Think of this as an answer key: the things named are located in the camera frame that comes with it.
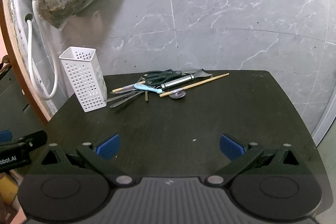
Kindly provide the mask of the blue cartoon handle spoon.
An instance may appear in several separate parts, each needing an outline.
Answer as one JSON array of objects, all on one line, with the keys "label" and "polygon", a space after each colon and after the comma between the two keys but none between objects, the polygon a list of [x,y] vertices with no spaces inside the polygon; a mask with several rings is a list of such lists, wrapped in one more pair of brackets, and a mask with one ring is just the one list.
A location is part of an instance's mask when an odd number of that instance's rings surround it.
[{"label": "blue cartoon handle spoon", "polygon": [[156,94],[162,94],[163,90],[162,89],[157,89],[151,86],[147,86],[145,84],[141,84],[141,83],[136,83],[133,85],[135,89],[138,90],[143,90],[143,91],[147,91],[147,92],[154,92]]}]

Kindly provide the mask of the white perforated utensil basket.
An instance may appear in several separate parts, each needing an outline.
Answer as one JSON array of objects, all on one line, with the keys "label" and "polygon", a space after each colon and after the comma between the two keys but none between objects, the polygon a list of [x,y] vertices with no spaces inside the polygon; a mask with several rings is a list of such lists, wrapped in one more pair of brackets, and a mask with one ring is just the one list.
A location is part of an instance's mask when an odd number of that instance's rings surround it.
[{"label": "white perforated utensil basket", "polygon": [[107,88],[96,50],[68,47],[59,59],[84,112],[105,107]]}]

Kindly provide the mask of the metal spoon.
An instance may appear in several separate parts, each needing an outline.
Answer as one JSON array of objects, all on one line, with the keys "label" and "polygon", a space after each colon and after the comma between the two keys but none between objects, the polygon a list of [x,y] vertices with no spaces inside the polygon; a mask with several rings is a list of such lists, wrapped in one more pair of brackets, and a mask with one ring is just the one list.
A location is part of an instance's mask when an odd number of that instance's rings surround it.
[{"label": "metal spoon", "polygon": [[186,95],[186,92],[184,90],[180,90],[176,93],[170,94],[169,97],[174,100],[178,100],[183,98]]}]

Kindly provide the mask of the wooden chopstick with purple band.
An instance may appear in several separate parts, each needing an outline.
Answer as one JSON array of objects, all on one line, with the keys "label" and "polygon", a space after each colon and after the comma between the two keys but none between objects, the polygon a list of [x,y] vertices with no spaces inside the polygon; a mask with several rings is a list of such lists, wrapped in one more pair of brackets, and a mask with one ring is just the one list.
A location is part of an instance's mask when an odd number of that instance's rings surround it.
[{"label": "wooden chopstick with purple band", "polygon": [[226,77],[230,75],[230,73],[225,73],[223,75],[219,75],[219,76],[215,76],[215,77],[211,77],[209,79],[206,79],[206,80],[202,80],[200,82],[197,82],[197,83],[194,83],[194,84],[190,84],[190,85],[187,85],[187,86],[184,86],[182,88],[179,88],[179,89],[175,89],[175,90],[172,90],[172,91],[169,91],[169,92],[165,92],[165,93],[162,93],[159,95],[160,98],[162,97],[165,97],[165,96],[170,96],[174,93],[177,93],[177,92],[181,92],[181,91],[185,91],[187,89],[190,89],[190,88],[194,88],[196,86],[199,86],[199,85],[202,85],[202,84],[205,84],[205,83],[208,83],[208,82],[211,82],[211,81],[214,81],[214,80],[217,80],[217,79],[220,79],[222,77]]}]

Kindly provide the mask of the steel handle peeler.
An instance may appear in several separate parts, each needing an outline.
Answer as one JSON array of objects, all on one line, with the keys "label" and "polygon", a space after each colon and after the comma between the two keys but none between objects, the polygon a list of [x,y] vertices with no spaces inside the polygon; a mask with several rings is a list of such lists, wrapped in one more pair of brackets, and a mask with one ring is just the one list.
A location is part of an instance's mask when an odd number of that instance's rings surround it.
[{"label": "steel handle peeler", "polygon": [[193,70],[193,71],[188,71],[188,72],[185,71],[185,74],[182,77],[179,77],[178,79],[174,79],[169,82],[161,84],[160,89],[167,90],[169,88],[173,88],[180,84],[188,83],[197,78],[206,78],[206,77],[212,77],[212,76],[213,75],[211,73],[208,73],[204,69],[198,69],[198,70]]}]

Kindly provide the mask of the dark green kitchen scissors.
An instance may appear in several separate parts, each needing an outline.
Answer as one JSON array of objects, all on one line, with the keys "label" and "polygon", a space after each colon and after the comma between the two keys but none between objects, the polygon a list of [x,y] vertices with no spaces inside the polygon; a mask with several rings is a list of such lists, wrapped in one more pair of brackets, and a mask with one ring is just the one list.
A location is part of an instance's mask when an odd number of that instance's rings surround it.
[{"label": "dark green kitchen scissors", "polygon": [[142,78],[149,86],[158,86],[181,77],[181,71],[168,69],[165,71],[148,71],[142,74]]}]

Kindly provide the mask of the green handle knife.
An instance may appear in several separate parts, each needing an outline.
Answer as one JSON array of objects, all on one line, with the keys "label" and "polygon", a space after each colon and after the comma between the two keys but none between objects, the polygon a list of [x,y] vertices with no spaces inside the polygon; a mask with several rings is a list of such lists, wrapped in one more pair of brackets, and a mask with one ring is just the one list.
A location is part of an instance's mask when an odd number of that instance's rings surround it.
[{"label": "green handle knife", "polygon": [[132,91],[132,92],[127,92],[127,93],[122,93],[119,96],[114,96],[112,98],[108,98],[105,100],[105,102],[113,102],[113,104],[110,106],[110,108],[115,108],[118,106],[121,106],[122,104],[124,104],[125,102],[135,98],[136,96],[140,95],[144,93],[144,91]]}]

